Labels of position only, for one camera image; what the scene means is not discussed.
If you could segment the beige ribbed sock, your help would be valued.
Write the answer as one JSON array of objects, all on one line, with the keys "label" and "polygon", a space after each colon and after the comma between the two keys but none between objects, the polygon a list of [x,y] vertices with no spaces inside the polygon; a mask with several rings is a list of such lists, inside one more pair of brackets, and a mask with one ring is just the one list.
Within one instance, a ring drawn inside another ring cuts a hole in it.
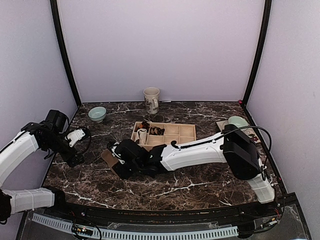
[{"label": "beige ribbed sock", "polygon": [[116,157],[113,156],[112,152],[110,150],[106,149],[100,154],[100,156],[107,163],[107,165],[110,168],[111,172],[113,174],[115,174],[116,176],[118,176],[118,174],[115,172],[113,167],[115,167],[116,164],[119,163],[119,160]]}]

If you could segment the brown yellow argyle sock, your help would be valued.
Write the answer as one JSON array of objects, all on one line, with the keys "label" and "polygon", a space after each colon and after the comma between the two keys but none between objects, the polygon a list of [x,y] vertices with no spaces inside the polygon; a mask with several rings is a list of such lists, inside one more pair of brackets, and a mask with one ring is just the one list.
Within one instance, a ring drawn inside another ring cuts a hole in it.
[{"label": "brown yellow argyle sock", "polygon": [[158,126],[151,126],[149,129],[149,134],[153,136],[163,136],[165,133],[164,128],[160,128]]}]

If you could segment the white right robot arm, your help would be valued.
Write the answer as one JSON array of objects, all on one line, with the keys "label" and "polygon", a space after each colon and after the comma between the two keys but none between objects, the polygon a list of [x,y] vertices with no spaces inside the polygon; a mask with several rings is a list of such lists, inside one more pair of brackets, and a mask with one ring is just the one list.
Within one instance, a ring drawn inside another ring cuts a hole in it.
[{"label": "white right robot arm", "polygon": [[266,165],[259,156],[256,143],[243,127],[228,124],[210,137],[178,144],[161,144],[147,150],[132,139],[109,142],[101,158],[111,171],[123,180],[134,174],[155,177],[158,174],[211,163],[228,164],[233,175],[248,182],[257,196],[255,213],[266,217],[275,208],[275,190],[268,178]]}]

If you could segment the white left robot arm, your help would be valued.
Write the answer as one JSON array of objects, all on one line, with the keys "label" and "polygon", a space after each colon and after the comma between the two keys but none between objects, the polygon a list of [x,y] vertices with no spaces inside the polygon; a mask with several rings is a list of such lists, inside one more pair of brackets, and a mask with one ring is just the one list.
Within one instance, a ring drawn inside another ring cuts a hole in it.
[{"label": "white left robot arm", "polygon": [[84,162],[85,150],[76,143],[92,137],[87,127],[70,129],[67,115],[50,110],[40,123],[29,122],[0,151],[0,222],[5,224],[16,213],[51,208],[60,218],[71,213],[65,193],[52,186],[43,187],[45,172],[59,155],[69,167]]}]

